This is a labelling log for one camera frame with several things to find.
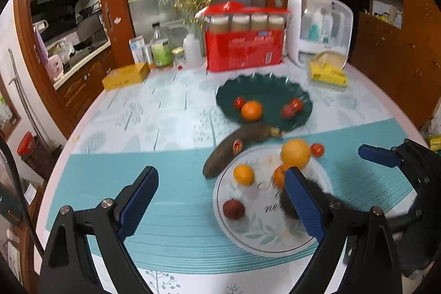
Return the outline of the dark green avocado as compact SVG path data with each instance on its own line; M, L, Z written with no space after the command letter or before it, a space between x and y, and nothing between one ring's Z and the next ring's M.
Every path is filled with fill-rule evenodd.
M305 178L289 190L284 189L279 198L279 204L284 213L293 219L321 218L322 212L311 195L319 195L319 203L334 199L331 193L323 191L314 180Z

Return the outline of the large yellow grapefruit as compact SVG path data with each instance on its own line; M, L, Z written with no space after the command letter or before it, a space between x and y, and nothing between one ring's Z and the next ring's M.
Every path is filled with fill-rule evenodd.
M290 139L281 148L281 161L290 166L304 169L311 159L311 150L303 139Z

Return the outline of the cherry tomato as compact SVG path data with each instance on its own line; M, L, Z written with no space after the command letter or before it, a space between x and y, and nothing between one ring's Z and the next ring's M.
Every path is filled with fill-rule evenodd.
M324 155L325 147L320 143L313 143L310 146L310 151L313 157L320 158Z
M242 107L244 106L244 104L245 104L245 100L244 100L244 98L243 98L242 96L239 96L239 97L237 97L237 98L235 99L235 101L234 101L234 108L235 108L236 110L240 110L240 109L242 109Z
M290 101L290 105L295 112L302 111L303 109L303 101L299 98L294 98L292 101Z

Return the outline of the small mandarin with stem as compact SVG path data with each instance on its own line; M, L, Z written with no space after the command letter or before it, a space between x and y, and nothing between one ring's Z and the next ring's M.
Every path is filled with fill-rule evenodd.
M288 169L289 169L289 165L282 164L274 170L274 173L272 175L272 180L274 182L274 185L279 190L283 190L285 188L285 174Z

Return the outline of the red lychee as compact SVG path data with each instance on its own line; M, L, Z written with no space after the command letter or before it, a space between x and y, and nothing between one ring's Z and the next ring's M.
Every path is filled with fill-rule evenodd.
M228 219L239 220L245 215L245 206L236 199L225 201L222 210Z
M296 115L297 111L292 107L292 105L287 104L282 108L281 117L284 120L293 119Z

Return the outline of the dark brown banana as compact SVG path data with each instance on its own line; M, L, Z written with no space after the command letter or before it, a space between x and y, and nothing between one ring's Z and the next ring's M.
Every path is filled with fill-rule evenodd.
M261 143L270 138L281 138L283 131L280 128L267 125L263 122L243 124L239 129L223 139L211 152L206 160L202 173L205 178L214 178L247 147Z

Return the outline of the small yellow-orange kumquat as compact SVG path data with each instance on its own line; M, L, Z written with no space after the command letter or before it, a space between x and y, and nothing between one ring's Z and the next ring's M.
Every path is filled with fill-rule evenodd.
M240 164L233 170L234 179L242 186L251 186L255 181L253 169L247 164Z

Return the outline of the large orange mandarin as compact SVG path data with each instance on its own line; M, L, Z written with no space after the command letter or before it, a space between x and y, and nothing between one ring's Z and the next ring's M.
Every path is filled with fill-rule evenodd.
M241 107L241 118L246 122L259 121L262 115L263 107L258 101L246 101Z

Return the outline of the cherry tomato front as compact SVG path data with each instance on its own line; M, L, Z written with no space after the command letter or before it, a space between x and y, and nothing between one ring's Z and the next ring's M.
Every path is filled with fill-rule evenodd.
M243 98L242 96L239 96L239 97L237 97L237 98L235 99L235 101L234 101L234 108L235 108L236 110L240 110L240 109L242 109L242 107L244 106L244 104L245 104L245 100L244 100L244 98Z

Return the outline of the cherry tomato beside grapefruit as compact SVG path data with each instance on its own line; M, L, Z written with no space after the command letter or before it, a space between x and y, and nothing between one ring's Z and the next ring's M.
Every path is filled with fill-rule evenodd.
M313 143L310 146L310 151L313 157L320 158L324 155L325 147L320 143Z

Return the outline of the round white printed placemat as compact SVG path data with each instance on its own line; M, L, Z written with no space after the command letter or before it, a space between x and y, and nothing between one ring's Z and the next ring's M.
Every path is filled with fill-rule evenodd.
M282 164L281 148L270 144L246 150L217 177L213 192L214 215L224 234L238 247L263 257L286 257L316 243L301 221L288 217L279 204L281 190L272 175ZM241 164L254 171L253 185L245 187L235 180L233 170ZM223 205L230 199L244 205L240 219L224 215Z

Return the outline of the red paper cup package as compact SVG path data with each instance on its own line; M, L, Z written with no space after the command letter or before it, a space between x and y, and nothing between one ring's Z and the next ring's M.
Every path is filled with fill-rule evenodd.
M204 23L207 70L227 72L280 64L290 18L287 10L246 7L236 1L204 7L195 19Z

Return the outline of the yellow flat box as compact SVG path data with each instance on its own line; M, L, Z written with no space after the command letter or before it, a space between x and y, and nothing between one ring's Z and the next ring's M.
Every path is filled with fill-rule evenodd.
M149 72L146 63L136 63L114 69L103 78L103 87L106 91L119 89L142 83Z

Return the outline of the green label glass bottle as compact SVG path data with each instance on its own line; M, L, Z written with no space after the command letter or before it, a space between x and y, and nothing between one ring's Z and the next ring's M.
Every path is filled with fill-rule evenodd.
M159 22L152 24L150 47L156 67L163 68L173 64L169 39L166 35L162 34Z

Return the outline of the white carton box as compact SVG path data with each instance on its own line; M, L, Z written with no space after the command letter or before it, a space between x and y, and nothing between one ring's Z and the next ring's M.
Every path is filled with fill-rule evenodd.
M132 57L135 63L143 63L145 41L143 36L132 38L128 41Z

